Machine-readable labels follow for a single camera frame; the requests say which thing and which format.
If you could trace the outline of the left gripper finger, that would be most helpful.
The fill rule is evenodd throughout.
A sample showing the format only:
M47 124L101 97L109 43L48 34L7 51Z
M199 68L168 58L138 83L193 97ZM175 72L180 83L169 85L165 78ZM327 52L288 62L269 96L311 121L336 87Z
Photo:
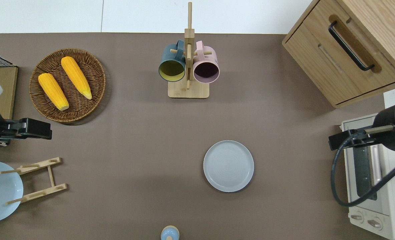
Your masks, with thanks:
M28 138L52 139L51 124L35 119L26 119L23 135Z
M26 128L25 119L19 120L5 120L6 127L4 129L4 137L5 138L26 138L24 132L22 132Z

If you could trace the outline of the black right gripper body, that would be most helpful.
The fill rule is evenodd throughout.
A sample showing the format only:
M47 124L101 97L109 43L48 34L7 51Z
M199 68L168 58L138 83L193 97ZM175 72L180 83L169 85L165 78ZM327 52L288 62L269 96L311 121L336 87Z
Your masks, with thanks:
M386 125L395 126L395 106L391 106L379 112L373 122L372 127L382 127ZM378 143L383 144L388 149L395 151L395 128L389 132L381 132L372 135Z

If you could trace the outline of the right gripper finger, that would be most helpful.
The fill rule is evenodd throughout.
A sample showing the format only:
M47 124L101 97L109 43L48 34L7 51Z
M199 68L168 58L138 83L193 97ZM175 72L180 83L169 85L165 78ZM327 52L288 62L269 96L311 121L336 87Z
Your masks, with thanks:
M337 133L328 137L328 144L330 146L330 150L337 150L341 146L341 144L351 135L353 135L355 131L343 131L341 133Z
M355 133L355 147L364 147L374 145L374 138L367 134L366 131L357 131Z

